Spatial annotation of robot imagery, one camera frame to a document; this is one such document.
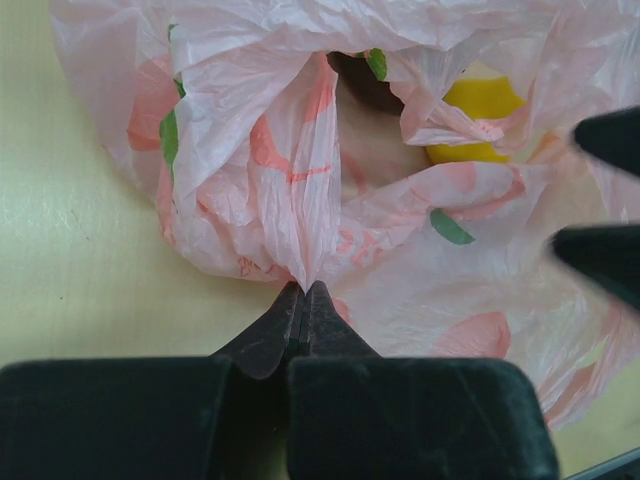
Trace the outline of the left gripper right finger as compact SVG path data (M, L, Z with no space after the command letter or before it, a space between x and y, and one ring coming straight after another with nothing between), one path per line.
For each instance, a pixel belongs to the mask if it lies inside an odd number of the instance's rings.
M288 366L293 479L556 479L534 388L493 358L384 358L307 292Z

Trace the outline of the pink plastic bag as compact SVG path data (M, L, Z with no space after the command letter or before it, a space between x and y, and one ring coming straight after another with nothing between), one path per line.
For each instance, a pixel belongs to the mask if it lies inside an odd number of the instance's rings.
M218 276L324 281L383 355L505 359L548 424L639 355L639 323L547 247L639 216L569 140L639 101L635 1L53 1L56 50L162 234ZM456 80L525 104L472 120ZM433 164L490 143L506 163Z

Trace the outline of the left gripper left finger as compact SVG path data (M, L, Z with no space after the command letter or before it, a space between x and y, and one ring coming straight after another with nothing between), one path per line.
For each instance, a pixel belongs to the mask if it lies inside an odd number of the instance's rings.
M283 423L304 295L286 285L210 356L33 360L1 371L5 479L235 479Z

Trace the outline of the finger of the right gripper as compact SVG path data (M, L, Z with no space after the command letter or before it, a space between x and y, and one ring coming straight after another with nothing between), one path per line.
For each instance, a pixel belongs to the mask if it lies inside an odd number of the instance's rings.
M573 141L597 160L639 177L640 111L638 106L580 121Z
M639 225L563 228L550 239L555 258L639 311Z

